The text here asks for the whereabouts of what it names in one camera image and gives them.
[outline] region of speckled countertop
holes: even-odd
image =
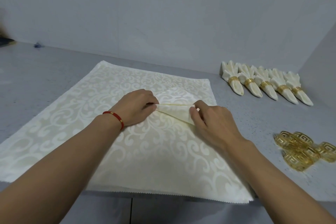
[[[266,94],[258,99],[247,89],[240,97],[216,74],[58,48],[35,49],[31,44],[3,47],[0,48],[0,142],[69,90],[102,60],[119,66],[209,79],[217,104],[232,112],[244,137],[253,141],[266,158],[316,200],[336,201],[336,163],[321,160],[304,173],[296,172],[283,161],[272,136],[281,130],[301,131],[317,143],[328,141],[336,145],[335,113],[316,99],[312,99],[314,106],[308,107],[303,103],[294,105],[281,96],[279,101]]]

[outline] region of right hand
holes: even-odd
[[[201,135],[216,147],[226,150],[232,143],[245,140],[231,112],[225,107],[208,106],[198,100],[195,107],[190,108],[190,115]]]

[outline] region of gold napkin ring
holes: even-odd
[[[260,88],[262,88],[264,90],[267,85],[271,85],[272,86],[272,84],[269,81],[263,81],[260,84]]]
[[[278,88],[277,88],[277,91],[282,94],[282,92],[286,89],[289,89],[287,85],[280,85]]]
[[[295,87],[295,88],[292,88],[292,92],[293,92],[294,94],[298,93],[298,92],[301,91],[301,90],[302,90],[301,87]]]
[[[233,76],[233,77],[230,77],[230,78],[229,78],[228,83],[231,84],[232,81],[239,81],[239,79],[238,79],[237,76]]]
[[[250,83],[255,82],[252,78],[246,79],[246,81],[244,82],[245,86],[247,87]]]

